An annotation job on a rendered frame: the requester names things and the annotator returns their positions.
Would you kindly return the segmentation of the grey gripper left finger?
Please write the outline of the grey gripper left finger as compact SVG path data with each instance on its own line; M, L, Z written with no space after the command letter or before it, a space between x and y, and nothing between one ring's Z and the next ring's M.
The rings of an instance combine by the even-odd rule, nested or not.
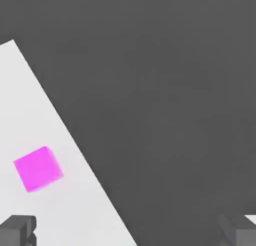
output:
M0 225L0 246L37 246L35 216L11 215Z

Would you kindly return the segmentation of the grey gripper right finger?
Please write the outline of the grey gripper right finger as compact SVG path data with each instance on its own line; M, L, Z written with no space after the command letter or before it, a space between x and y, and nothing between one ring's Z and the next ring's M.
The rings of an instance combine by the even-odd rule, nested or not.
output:
M243 214L221 214L218 246L256 246L256 224Z

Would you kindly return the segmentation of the small magenta cube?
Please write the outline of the small magenta cube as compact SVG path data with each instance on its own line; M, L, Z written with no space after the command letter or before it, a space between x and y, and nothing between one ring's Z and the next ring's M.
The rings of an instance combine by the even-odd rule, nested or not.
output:
M47 146L29 153L13 163L28 193L37 191L64 177L52 150Z

